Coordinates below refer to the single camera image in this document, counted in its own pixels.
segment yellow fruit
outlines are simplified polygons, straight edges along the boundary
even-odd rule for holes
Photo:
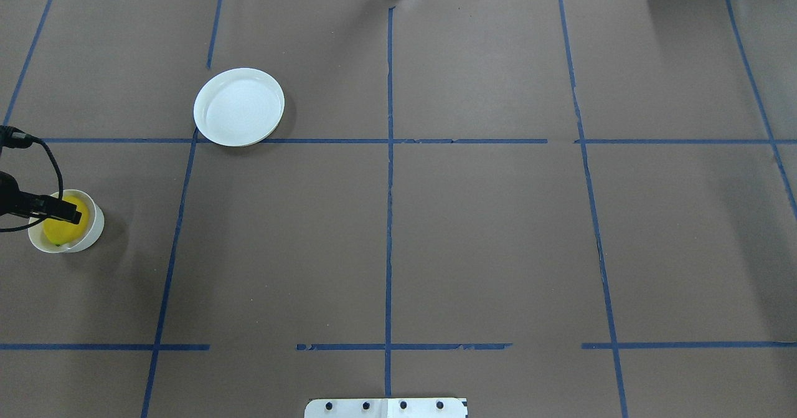
[[[80,223],[74,225],[62,220],[46,219],[42,223],[45,231],[45,237],[49,242],[54,243],[60,247],[72,241],[76,241],[83,237],[88,227],[88,207],[78,197],[64,196],[65,202],[70,202],[77,206],[77,211],[83,214],[80,216]]]

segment white metal bracket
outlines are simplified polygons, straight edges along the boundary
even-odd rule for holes
[[[467,418],[467,404],[459,398],[313,400],[304,418]]]

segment yellow object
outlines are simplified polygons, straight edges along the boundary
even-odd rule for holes
[[[88,227],[88,207],[86,204],[74,196],[64,196],[64,201],[76,205],[77,211],[83,215],[80,216],[80,223],[77,225],[55,219],[46,219],[42,223],[47,240],[58,245],[58,247],[80,239],[86,233],[86,228]]]

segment plate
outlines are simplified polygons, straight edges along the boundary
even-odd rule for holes
[[[280,123],[285,95],[274,77],[252,68],[222,72],[205,83],[194,100],[194,123],[223,146],[248,146]]]

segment vertical blue line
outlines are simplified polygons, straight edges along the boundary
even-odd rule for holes
[[[45,9],[42,12],[42,18],[39,20],[39,26],[36,28],[36,34],[34,35],[34,40],[31,41],[31,48],[28,49],[28,56],[25,58],[25,63],[22,65],[22,71],[19,72],[19,78],[17,79],[17,86],[14,87],[14,93],[11,94],[11,101],[8,103],[8,109],[6,110],[6,117],[3,119],[2,124],[8,125],[9,121],[11,121],[11,112],[14,111],[14,104],[17,102],[17,95],[19,95],[19,90],[22,88],[22,81],[25,80],[25,74],[28,72],[28,66],[31,64],[31,58],[34,56],[34,50],[36,50],[36,43],[39,42],[39,36],[42,35],[42,29],[45,27],[45,21],[47,21],[47,13],[49,12],[49,7],[52,4],[52,0],[47,0],[45,4]]]
[[[623,418],[628,418],[628,406],[626,404],[626,388],[623,384],[623,368],[620,365],[620,347],[617,344],[617,331],[615,330],[615,314],[612,312],[611,295],[609,291],[609,278],[606,275],[606,259],[603,256],[603,240],[600,236],[600,225],[598,225],[598,208],[595,205],[595,192],[592,189],[592,175],[590,174],[589,159],[587,156],[587,138],[584,135],[584,126],[581,121],[581,108],[578,106],[578,99],[575,96],[575,71],[573,70],[573,57],[570,52],[570,38],[567,34],[567,18],[564,14],[564,0],[559,0],[559,13],[562,18],[562,33],[564,35],[564,50],[567,55],[567,69],[570,72],[570,91],[573,95],[573,107],[575,116],[578,119],[578,142],[581,146],[581,159],[584,165],[584,176],[587,179],[587,194],[590,199],[590,213],[592,214],[592,228],[595,232],[595,243],[598,247],[598,262],[600,263],[600,275],[603,282],[603,301],[606,303],[606,319],[609,321],[609,337],[611,339],[611,352],[615,359],[615,376],[617,378],[617,390],[620,395],[620,412]]]
[[[780,171],[780,178],[783,180],[783,186],[786,188],[786,195],[789,197],[791,213],[794,214],[795,219],[797,219],[797,202],[795,202],[794,191],[791,190],[791,183],[789,183],[789,179],[786,176],[786,169],[783,167],[783,160],[780,158],[780,150],[778,150],[778,145],[775,143],[775,135],[772,133],[772,127],[769,125],[769,118],[766,116],[766,110],[763,107],[763,101],[761,100],[761,95],[758,91],[758,84],[755,83],[755,78],[752,75],[752,69],[750,69],[750,63],[748,62],[747,54],[745,52],[745,44],[742,44],[742,38],[739,34],[739,28],[737,27],[737,18],[735,18],[735,15],[733,14],[733,5],[731,4],[731,0],[725,0],[725,5],[728,7],[728,15],[731,19],[731,27],[733,29],[734,37],[737,38],[739,54],[742,57],[742,63],[745,64],[745,71],[748,75],[750,86],[752,87],[755,103],[758,105],[758,111],[761,113],[761,120],[763,120],[763,127],[766,129],[766,137],[769,137],[769,144],[772,147],[772,152],[775,154],[775,162],[777,162],[778,171]]]
[[[177,209],[177,222],[174,225],[174,239],[171,241],[171,255],[169,256],[169,268],[166,272],[166,282],[163,285],[163,299],[160,302],[160,314],[158,316],[158,327],[154,334],[154,346],[152,348],[152,358],[150,360],[149,376],[147,378],[147,389],[144,391],[144,402],[141,408],[141,418],[147,418],[149,403],[152,398],[152,384],[154,384],[154,374],[158,367],[158,353],[160,352],[160,341],[163,336],[163,322],[166,321],[166,308],[169,305],[169,292],[171,290],[171,277],[174,273],[174,259],[177,256],[177,242],[180,239],[182,230],[182,213],[186,208],[186,194],[188,193],[188,182],[191,180],[191,170],[194,168],[194,153],[197,148],[197,134],[199,130],[194,128],[194,137],[191,138],[191,151],[188,154],[188,165],[186,166],[186,177],[182,182],[182,194],[180,196],[180,208]]]
[[[210,47],[207,49],[207,68],[213,62],[213,49],[216,46],[216,32],[219,31],[219,16],[222,14],[222,0],[216,1],[216,19],[213,21],[213,34],[210,35]]]
[[[387,10],[387,260],[385,262],[385,397],[390,398],[390,345],[393,342],[393,8]]]

